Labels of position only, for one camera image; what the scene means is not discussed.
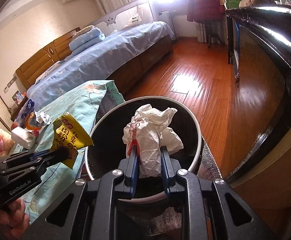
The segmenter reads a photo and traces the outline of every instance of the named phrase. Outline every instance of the blue bedsheet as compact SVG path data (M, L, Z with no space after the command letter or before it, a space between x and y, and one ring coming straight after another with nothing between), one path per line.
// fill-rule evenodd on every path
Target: blue bedsheet
M38 111L60 95L89 80L104 80L132 58L173 32L164 22L153 22L110 34L104 41L67 59L27 91Z

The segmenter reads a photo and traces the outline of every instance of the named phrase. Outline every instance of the hand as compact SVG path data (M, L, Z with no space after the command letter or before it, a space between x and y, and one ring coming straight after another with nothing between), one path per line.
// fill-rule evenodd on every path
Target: hand
M25 211L25 204L19 198L8 205L9 213L0 209L0 231L8 240L19 239L29 227L30 218Z

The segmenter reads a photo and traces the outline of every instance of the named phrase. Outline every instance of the trash bin rim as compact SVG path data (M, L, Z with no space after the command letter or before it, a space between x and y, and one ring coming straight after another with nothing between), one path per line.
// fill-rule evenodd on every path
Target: trash bin rim
M201 143L202 143L202 134L201 134L201 129L200 129L200 126L199 126L199 122L198 120L196 119L195 115L191 112L191 110L189 108L187 108L184 104L180 103L179 101L176 101L172 98L168 98L168 97L163 97L163 96L146 96L146 97L139 97L139 98L134 98L134 99L131 99L131 100L128 100L128 101L125 101L123 102L122 104L114 107L113 109L111 109L109 112L107 112L98 122L97 124L93 127L91 133L90 133L90 137L92 136L92 134L94 133L94 131L96 130L96 128L99 126L99 124L109 115L111 114L112 112L114 112L116 109L118 109L119 107L121 106L124 106L130 102L133 102L133 101L138 101L138 100L142 100L142 99L148 99L148 98L160 98L160 99L164 99L164 100L169 100L169 101L172 101L176 104L178 104L179 106L183 107L189 114L190 116L192 117L192 119L194 120L194 123L195 123L195 126L197 127L197 131L198 131L198 147L197 147L197 151L195 153L195 156L194 156L194 159L193 159L193 162L191 163L190 167L189 167L189 171L194 171L194 169L196 168L196 164L198 163L199 161L199 157L200 157L200 152L201 152ZM85 147L84 149L84 160L85 160L85 167L86 167L86 170L87 170L87 174L89 175L89 178L91 180L94 180L92 174L91 174L91 171L90 171L90 167L89 167L89 164L88 164L88 159L87 159L87 153L88 153L88 146ZM155 194L155 195L152 195L152 196L149 196L149 197L144 197L144 198L134 198L134 199L131 199L131 200L127 200L127 199L122 199L123 201L126 201L126 202L131 202L131 203L152 203L152 202L155 202L155 201L159 201L161 199L164 199L166 197L165 193L164 192L161 192L161 193L158 193L158 194Z

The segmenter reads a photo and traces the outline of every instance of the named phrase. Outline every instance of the teddy bear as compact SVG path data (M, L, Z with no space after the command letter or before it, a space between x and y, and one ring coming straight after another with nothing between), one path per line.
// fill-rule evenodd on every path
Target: teddy bear
M0 129L0 157L9 155L10 149L15 144L11 134Z
M276 4L274 0L242 0L239 7L257 5L257 4Z

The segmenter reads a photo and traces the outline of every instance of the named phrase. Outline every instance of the plush toy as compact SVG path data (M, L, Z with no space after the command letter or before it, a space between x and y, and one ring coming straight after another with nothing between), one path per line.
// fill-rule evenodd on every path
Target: plush toy
M274 0L242 0L239 7L258 5L258 4L276 4Z
M14 143L11 134L0 129L0 157L8 155Z
M132 27L139 26L139 25L141 25L141 22L142 22L142 19L141 19L139 13L137 13L133 17L130 17L129 23L127 25L125 25L122 30L126 31Z

